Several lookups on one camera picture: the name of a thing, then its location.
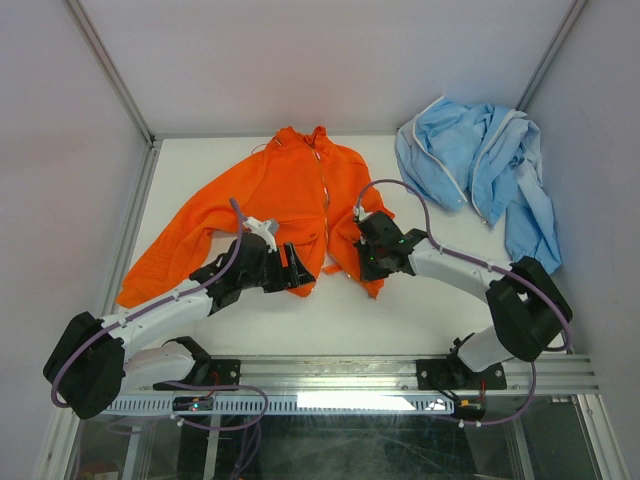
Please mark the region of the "orange zip jacket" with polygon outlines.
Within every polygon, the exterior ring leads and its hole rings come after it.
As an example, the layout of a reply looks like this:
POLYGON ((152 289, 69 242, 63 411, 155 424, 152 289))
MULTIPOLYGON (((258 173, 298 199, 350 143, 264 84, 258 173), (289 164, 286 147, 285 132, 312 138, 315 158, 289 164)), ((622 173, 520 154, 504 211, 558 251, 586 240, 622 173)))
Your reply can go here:
POLYGON ((327 269, 361 279, 356 243, 360 232, 355 206, 367 212, 386 209, 370 185, 362 156, 334 144, 324 127, 301 134, 279 130, 263 150, 250 155, 194 194, 126 275, 117 298, 136 307, 168 292, 200 267, 216 231, 233 233, 237 217, 230 204, 258 220, 279 224, 276 242, 292 243, 313 276, 327 269))

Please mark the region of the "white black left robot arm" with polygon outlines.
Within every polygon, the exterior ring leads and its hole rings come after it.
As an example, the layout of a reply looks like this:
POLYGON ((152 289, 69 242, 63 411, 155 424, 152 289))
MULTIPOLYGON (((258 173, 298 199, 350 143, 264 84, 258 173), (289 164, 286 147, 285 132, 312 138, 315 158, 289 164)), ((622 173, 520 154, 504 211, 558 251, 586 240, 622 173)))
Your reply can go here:
POLYGON ((313 283, 314 275, 286 243, 272 247, 243 233, 229 250, 192 272, 173 290, 118 314, 74 316, 43 368, 51 399, 90 419, 121 393, 144 387, 212 388, 222 382, 210 355, 188 336, 156 346, 178 327, 210 317, 259 288, 265 293, 313 283))

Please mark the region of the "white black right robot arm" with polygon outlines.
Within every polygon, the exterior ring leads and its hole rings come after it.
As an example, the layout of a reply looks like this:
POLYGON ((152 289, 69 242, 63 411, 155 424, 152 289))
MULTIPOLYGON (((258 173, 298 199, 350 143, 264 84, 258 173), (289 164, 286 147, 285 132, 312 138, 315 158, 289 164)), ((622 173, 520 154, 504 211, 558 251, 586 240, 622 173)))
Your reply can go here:
POLYGON ((361 279, 405 273, 437 280, 486 303, 492 325, 454 342, 448 378, 469 387, 488 367, 517 358, 533 362, 567 332, 573 312, 542 265, 531 257, 505 268, 436 246, 429 233, 406 233, 382 211, 356 218, 361 279))

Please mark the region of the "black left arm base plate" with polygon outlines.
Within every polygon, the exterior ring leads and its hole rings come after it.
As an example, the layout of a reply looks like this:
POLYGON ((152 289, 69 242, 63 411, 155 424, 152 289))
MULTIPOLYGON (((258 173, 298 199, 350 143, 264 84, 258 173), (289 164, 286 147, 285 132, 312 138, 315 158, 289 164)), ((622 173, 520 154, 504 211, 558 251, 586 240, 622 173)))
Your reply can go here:
POLYGON ((156 391, 186 390, 186 385, 211 390, 214 386, 238 385, 241 377, 240 359, 204 358, 197 360, 185 377, 159 382, 156 391))

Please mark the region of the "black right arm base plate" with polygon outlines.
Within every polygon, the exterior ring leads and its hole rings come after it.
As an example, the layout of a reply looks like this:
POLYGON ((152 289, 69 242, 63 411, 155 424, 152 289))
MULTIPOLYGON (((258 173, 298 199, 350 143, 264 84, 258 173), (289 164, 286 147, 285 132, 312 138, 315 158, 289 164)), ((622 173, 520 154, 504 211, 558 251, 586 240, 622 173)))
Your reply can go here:
POLYGON ((507 389, 506 375, 501 363, 474 372, 457 360, 447 358, 415 361, 419 390, 486 390, 507 389))

